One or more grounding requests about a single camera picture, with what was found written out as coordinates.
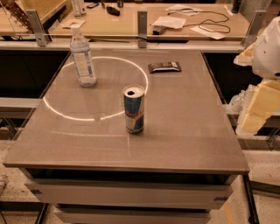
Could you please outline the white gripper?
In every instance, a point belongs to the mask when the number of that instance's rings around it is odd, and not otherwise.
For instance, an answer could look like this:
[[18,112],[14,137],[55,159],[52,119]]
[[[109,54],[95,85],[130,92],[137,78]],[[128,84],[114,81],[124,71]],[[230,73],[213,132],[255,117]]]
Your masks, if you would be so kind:
[[239,134],[255,135],[280,109],[280,17],[272,19],[255,43],[234,58],[241,67],[251,66],[264,78],[257,86],[249,85],[239,114]]

